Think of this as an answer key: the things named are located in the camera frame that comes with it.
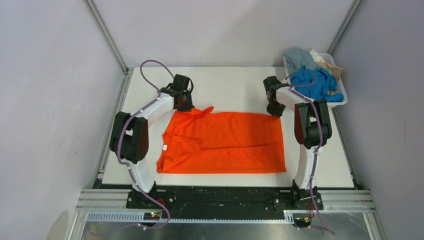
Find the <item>orange t shirt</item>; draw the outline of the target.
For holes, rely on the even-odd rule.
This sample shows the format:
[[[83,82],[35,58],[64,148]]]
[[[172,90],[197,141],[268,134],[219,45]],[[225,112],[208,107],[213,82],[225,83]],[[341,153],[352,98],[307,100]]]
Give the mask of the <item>orange t shirt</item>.
[[[286,172],[284,135],[277,117],[249,112],[176,111],[162,135],[156,162],[162,174]]]

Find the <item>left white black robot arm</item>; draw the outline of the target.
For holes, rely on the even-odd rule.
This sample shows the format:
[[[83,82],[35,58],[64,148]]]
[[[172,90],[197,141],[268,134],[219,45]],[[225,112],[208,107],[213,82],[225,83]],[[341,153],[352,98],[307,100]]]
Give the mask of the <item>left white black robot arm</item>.
[[[149,150],[149,127],[162,115],[177,110],[189,112],[192,101],[193,81],[176,74],[173,82],[156,88],[157,96],[135,113],[120,111],[114,117],[109,149],[115,153],[118,163],[126,166],[133,188],[140,192],[138,201],[145,208],[157,204],[158,195],[151,189],[155,180],[149,171],[146,156]]]

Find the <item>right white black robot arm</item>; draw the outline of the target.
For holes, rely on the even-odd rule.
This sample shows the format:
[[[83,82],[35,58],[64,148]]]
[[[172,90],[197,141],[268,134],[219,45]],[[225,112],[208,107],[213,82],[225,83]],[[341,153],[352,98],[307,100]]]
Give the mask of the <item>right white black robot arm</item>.
[[[297,173],[290,190],[290,202],[303,209],[318,196],[316,170],[323,147],[332,137],[332,126],[326,100],[312,100],[276,76],[263,80],[268,100],[266,111],[281,117],[285,109],[294,113],[294,137],[299,144]]]

